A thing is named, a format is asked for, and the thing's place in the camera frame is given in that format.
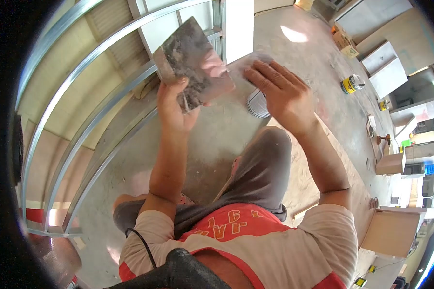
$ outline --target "shirt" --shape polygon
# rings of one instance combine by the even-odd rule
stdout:
[[[254,204],[230,204],[199,221],[174,240],[174,222],[149,210],[139,214],[135,230],[148,243],[157,266],[168,252],[182,247],[191,254],[217,251],[237,265],[259,288],[348,288],[357,262],[353,215],[323,204],[308,210],[297,228],[283,225]],[[145,246],[130,234],[120,256],[122,281],[153,269]]]

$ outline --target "plywood sheet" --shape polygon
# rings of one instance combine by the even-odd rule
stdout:
[[[391,61],[370,76],[370,82],[380,99],[407,81],[404,67],[395,55]]]
[[[378,71],[386,63],[392,61],[394,56],[397,57],[397,53],[392,47],[392,44],[389,41],[386,41],[386,43],[379,46],[375,51],[373,51],[360,62],[366,68],[368,74],[371,75]]]
[[[389,41],[406,75],[434,63],[434,33],[424,16],[412,8],[395,17],[357,45],[362,56]]]
[[[353,197],[351,211],[355,220],[355,228],[357,230],[357,238],[360,246],[365,238],[366,231],[374,212],[373,209],[369,208],[369,202],[371,199],[370,194],[344,148],[318,116],[317,119],[322,124],[322,128],[328,136],[331,145],[338,153],[344,167],[346,168]],[[272,118],[267,125],[273,125],[284,129],[274,118]],[[286,206],[288,211],[288,218],[284,223],[289,226],[294,226],[295,214],[312,204],[317,203],[320,198],[320,192],[310,174],[304,151],[296,138],[290,132],[286,132],[291,138],[292,151],[289,184],[285,197],[283,198],[283,204]]]

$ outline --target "white bucket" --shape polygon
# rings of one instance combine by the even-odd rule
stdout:
[[[247,106],[249,113],[256,118],[266,118],[270,115],[265,95],[259,89],[254,90],[248,97]]]

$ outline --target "yellow container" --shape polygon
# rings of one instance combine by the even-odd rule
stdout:
[[[388,108],[389,108],[389,107],[387,106],[387,101],[386,101],[386,100],[380,102],[380,110],[381,110],[381,111],[385,111],[385,110],[387,110]]]
[[[353,74],[348,78],[341,81],[341,88],[345,94],[351,94],[356,90],[360,90],[365,87],[365,84],[361,81],[357,74]]]

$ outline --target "black cable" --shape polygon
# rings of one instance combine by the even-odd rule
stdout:
[[[395,262],[395,263],[391,263],[391,264],[387,264],[387,265],[381,266],[380,268],[375,269],[373,272],[368,272],[368,271],[367,271],[365,274],[363,274],[363,275],[360,276],[359,278],[362,278],[363,276],[365,276],[365,275],[368,274],[368,273],[375,273],[375,272],[378,271],[379,269],[382,269],[382,268],[384,268],[384,267],[386,267],[386,266],[394,265],[394,264],[397,264],[397,263],[399,263],[399,262],[405,261],[405,260],[406,260],[408,257],[410,257],[411,254],[413,254],[413,252],[416,251],[416,250],[417,250],[417,249],[411,251],[410,254],[409,254],[405,259],[402,259],[402,260],[397,261],[397,262]]]
[[[132,228],[127,228],[125,230],[125,237],[126,238],[127,238],[127,232],[128,231],[134,232],[140,238],[140,240],[142,240],[143,245],[145,245],[146,252],[148,252],[148,256],[149,256],[149,259],[151,261],[151,265],[153,265],[153,269],[156,269],[157,268],[156,262],[155,262],[155,260],[153,258],[153,255],[151,254],[151,251],[149,250],[148,244],[146,243],[145,239],[143,239],[143,237],[140,235],[139,232],[137,232],[135,229],[132,229]]]

